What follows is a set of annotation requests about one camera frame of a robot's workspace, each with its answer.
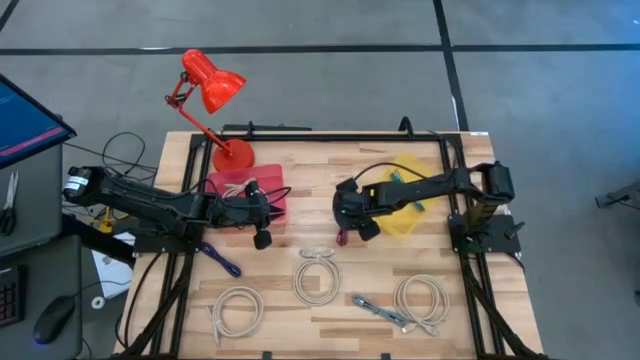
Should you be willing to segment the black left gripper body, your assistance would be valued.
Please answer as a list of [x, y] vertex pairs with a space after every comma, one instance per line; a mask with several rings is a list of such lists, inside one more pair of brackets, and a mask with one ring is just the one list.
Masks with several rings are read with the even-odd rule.
[[250, 181], [244, 187], [244, 196], [222, 196], [216, 185], [207, 181], [214, 193], [207, 206], [207, 225], [212, 228], [242, 228], [253, 226], [253, 237], [257, 250], [264, 250], [272, 244], [271, 233], [267, 227], [271, 224], [272, 206], [268, 197], [259, 191], [256, 181]]

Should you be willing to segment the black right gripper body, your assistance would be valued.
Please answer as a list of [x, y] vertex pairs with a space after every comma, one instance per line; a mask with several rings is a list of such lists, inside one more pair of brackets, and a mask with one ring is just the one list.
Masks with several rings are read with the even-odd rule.
[[358, 192], [358, 186], [353, 178], [349, 178], [336, 186], [332, 200], [332, 211], [335, 219], [335, 203], [340, 200], [347, 214], [359, 217], [359, 227], [357, 231], [363, 241], [369, 241], [380, 233], [379, 225], [373, 220], [372, 216], [367, 212], [367, 201], [365, 196]]

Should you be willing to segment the pink plastic bin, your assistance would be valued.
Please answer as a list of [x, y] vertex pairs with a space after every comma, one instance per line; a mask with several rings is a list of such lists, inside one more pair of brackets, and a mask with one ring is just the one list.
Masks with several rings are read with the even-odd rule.
[[[286, 212], [286, 199], [282, 167], [279, 164], [256, 166], [247, 169], [211, 172], [207, 178], [212, 184], [207, 184], [206, 191], [219, 193], [223, 197], [244, 197], [244, 188], [250, 181], [256, 181], [261, 192], [267, 195], [269, 202]], [[287, 215], [275, 221], [284, 224]]]

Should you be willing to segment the yellow plastic bin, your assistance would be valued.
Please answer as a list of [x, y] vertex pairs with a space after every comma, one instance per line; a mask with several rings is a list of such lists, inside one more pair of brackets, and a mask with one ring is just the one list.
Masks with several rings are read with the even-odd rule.
[[[412, 153], [400, 153], [392, 162], [410, 168], [426, 177], [438, 175], [442, 172], [441, 168], [427, 163], [426, 158], [416, 157]], [[407, 170], [393, 166], [382, 166], [379, 170], [374, 170], [372, 175], [365, 176], [366, 184], [391, 181], [394, 172], [400, 174], [403, 182], [420, 180], [419, 176]], [[421, 200], [419, 204], [422, 206], [421, 210], [415, 204], [409, 204], [391, 215], [375, 217], [374, 220], [383, 232], [397, 239], [406, 238], [425, 221], [427, 214], [435, 206], [436, 200]]]

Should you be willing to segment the black clamp bar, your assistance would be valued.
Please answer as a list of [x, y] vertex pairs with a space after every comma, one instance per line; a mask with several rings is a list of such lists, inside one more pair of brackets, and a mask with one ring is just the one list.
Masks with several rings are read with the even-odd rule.
[[256, 125], [253, 122], [247, 124], [225, 124], [222, 133], [227, 132], [256, 132], [256, 131], [311, 131], [309, 127], [279, 125]]

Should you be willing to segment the red desk lamp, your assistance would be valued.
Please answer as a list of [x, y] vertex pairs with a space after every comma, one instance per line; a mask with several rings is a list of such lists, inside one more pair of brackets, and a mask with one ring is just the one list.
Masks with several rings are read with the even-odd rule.
[[222, 140], [184, 109], [184, 104], [196, 88], [200, 89], [201, 102], [212, 115], [226, 105], [246, 84], [246, 79], [234, 72], [219, 69], [201, 50], [188, 49], [182, 56], [184, 71], [174, 90], [165, 102], [188, 122], [200, 130], [216, 145], [212, 161], [219, 171], [251, 168], [255, 154], [248, 142], [239, 139]]

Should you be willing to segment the white paper sheet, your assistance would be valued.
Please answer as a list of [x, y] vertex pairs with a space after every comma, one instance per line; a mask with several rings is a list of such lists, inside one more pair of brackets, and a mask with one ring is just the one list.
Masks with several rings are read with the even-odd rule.
[[92, 251], [92, 256], [101, 281], [102, 293], [106, 299], [114, 298], [129, 290], [133, 276], [133, 270], [129, 265], [96, 250]]

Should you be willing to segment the grey desk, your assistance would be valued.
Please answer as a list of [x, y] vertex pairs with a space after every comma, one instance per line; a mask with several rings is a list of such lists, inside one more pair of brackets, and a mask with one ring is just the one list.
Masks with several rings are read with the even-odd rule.
[[[0, 360], [70, 360], [83, 348], [80, 240], [61, 235], [62, 165], [58, 145], [0, 170], [0, 208], [11, 173], [19, 173], [17, 225], [11, 235], [0, 235], [0, 270], [17, 265], [27, 269], [25, 317], [0, 328]], [[35, 343], [36, 320], [61, 295], [75, 299], [75, 311], [53, 342]]]

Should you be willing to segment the black computer mouse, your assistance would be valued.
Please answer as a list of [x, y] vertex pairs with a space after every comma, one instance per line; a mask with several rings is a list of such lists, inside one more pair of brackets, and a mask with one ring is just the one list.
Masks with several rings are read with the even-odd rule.
[[61, 295], [52, 300], [40, 314], [33, 327], [32, 338], [35, 343], [46, 345], [53, 342], [75, 311], [75, 299]]

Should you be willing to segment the blue screen monitor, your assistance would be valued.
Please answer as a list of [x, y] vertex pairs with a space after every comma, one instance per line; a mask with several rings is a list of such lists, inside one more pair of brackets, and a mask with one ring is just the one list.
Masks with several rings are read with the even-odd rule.
[[76, 136], [59, 114], [0, 74], [0, 169]]

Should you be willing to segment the scissors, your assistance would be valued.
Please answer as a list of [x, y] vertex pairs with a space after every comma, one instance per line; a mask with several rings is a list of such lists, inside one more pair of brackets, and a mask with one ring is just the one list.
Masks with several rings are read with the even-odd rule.
[[7, 196], [4, 207], [0, 210], [0, 235], [9, 236], [16, 227], [16, 212], [14, 202], [17, 194], [19, 173], [12, 172], [7, 188]]

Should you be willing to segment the black keyboard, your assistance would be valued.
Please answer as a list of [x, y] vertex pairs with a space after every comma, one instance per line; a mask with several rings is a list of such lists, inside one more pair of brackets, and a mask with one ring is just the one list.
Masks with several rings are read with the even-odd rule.
[[0, 270], [0, 328], [25, 317], [26, 275], [24, 265]]

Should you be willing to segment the black aluminium table frame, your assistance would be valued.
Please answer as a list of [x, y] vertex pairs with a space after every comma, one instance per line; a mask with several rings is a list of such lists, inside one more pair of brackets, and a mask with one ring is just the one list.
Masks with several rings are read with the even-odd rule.
[[[170, 309], [159, 331], [162, 352], [181, 359], [480, 359], [495, 356], [490, 320], [464, 290], [459, 256], [452, 249], [447, 219], [462, 201], [431, 200], [421, 222], [404, 239], [381, 234], [362, 241], [352, 234], [337, 247], [342, 272], [336, 298], [309, 307], [293, 292], [293, 274], [303, 248], [331, 247], [337, 225], [331, 212], [336, 185], [350, 176], [378, 179], [382, 165], [403, 153], [414, 155], [429, 174], [448, 164], [490, 162], [494, 151], [485, 133], [406, 131], [258, 131], [251, 139], [260, 165], [282, 167], [290, 188], [286, 218], [271, 226], [273, 242], [258, 250], [254, 230], [208, 230], [204, 239], [242, 271], [231, 277], [216, 261], [193, 260], [185, 295]], [[392, 305], [396, 284], [418, 274], [439, 280], [450, 310], [431, 336], [422, 329], [403, 333], [353, 304], [361, 294], [383, 308]], [[241, 338], [216, 339], [209, 316], [217, 298], [234, 286], [255, 289], [264, 300], [257, 330]]]

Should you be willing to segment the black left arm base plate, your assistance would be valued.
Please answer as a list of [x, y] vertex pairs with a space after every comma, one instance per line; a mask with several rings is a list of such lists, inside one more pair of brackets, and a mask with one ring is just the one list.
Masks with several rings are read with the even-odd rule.
[[198, 236], [176, 237], [164, 233], [142, 233], [135, 235], [133, 252], [186, 254], [197, 252], [202, 248], [202, 240]]

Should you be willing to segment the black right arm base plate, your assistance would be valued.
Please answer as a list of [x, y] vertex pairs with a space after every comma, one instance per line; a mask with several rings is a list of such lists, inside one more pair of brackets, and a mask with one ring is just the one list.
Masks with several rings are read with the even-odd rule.
[[452, 248], [462, 254], [520, 253], [518, 232], [524, 225], [515, 223], [511, 215], [494, 215], [473, 229], [467, 228], [463, 215], [448, 219]]

